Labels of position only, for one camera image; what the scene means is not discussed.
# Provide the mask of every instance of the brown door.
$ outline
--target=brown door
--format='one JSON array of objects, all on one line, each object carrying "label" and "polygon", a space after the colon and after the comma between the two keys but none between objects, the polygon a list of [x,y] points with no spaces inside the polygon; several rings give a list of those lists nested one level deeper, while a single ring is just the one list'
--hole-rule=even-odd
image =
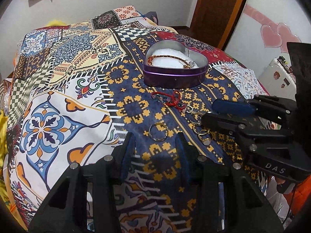
[{"label": "brown door", "polygon": [[193,37],[225,48],[246,0],[198,0],[191,22]]}]

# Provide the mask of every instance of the bed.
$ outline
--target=bed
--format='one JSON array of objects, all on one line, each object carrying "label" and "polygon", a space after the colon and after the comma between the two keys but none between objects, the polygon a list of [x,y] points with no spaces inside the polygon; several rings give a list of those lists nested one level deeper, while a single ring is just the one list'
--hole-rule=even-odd
[{"label": "bed", "polygon": [[[95,163],[122,144],[128,131],[136,137],[136,152],[125,183],[114,187],[122,232],[191,229],[196,188],[185,185],[181,178],[175,148],[178,132],[216,163],[242,163],[232,137],[212,131],[215,139],[205,146],[194,134],[189,114],[151,97],[155,91],[173,92],[143,83],[146,51],[163,39],[177,40],[209,61],[204,83],[179,90],[181,101],[195,111],[210,111],[218,98],[243,101],[267,94],[253,71],[223,51],[158,26],[133,6],[86,22],[28,33],[13,78],[4,80],[0,90],[0,102],[8,114],[8,154],[3,166],[7,195],[3,199],[25,229],[71,163]],[[274,128],[273,123],[258,118],[247,121],[262,129]],[[163,122],[169,129],[163,142],[148,136],[155,122]],[[268,176],[243,167],[265,194]],[[91,207],[90,191],[88,228],[93,230]],[[220,229],[223,215],[221,203]]]}]

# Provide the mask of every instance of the white suitcase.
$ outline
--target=white suitcase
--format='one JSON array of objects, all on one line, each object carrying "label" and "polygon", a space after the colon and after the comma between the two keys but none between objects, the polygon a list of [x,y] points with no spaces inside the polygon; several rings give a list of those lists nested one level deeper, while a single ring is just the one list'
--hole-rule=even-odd
[{"label": "white suitcase", "polygon": [[271,96],[295,100],[295,76],[277,58],[274,58],[259,76],[259,81]]}]

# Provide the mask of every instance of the blue gripper pad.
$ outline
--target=blue gripper pad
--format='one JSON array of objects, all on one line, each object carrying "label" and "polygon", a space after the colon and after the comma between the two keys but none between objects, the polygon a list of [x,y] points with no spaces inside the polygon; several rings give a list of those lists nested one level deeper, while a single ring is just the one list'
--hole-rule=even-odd
[{"label": "blue gripper pad", "polygon": [[201,181],[202,171],[196,160],[200,155],[197,148],[189,145],[182,132],[175,138],[175,146],[181,164],[182,182],[195,184]]},{"label": "blue gripper pad", "polygon": [[212,110],[217,114],[231,114],[242,117],[254,115],[256,112],[256,108],[249,103],[224,101],[221,99],[213,102]]},{"label": "blue gripper pad", "polygon": [[125,138],[123,145],[126,146],[126,151],[121,163],[120,179],[122,182],[128,176],[128,171],[131,167],[132,156],[135,153],[136,148],[135,136],[132,133],[128,134]]}]

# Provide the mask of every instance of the pink heart sticker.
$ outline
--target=pink heart sticker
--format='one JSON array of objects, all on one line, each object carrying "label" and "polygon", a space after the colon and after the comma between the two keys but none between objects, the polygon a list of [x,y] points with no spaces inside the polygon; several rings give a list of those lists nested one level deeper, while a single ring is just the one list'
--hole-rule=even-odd
[{"label": "pink heart sticker", "polygon": [[288,26],[284,23],[279,23],[277,25],[277,33],[281,36],[282,38],[282,45],[281,45],[281,52],[288,53],[287,49],[287,42],[299,42],[301,43],[301,40],[299,37],[296,35],[293,35],[288,28]]},{"label": "pink heart sticker", "polygon": [[260,32],[261,32],[261,37],[265,44],[265,47],[278,48],[282,45],[281,36],[278,33],[273,32],[270,26],[264,24],[260,28]]}]

